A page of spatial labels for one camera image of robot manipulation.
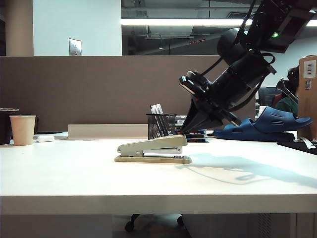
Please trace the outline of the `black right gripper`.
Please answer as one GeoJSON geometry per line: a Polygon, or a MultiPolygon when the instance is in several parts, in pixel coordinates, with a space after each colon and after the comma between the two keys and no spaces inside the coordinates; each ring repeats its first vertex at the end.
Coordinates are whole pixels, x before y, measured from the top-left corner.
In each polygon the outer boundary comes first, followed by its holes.
{"type": "Polygon", "coordinates": [[[197,97],[197,106],[192,98],[188,114],[180,129],[181,134],[220,127],[224,121],[235,126],[241,124],[241,120],[233,114],[241,94],[237,90],[237,81],[229,69],[214,82],[199,73],[197,82],[201,89],[197,97]]]}

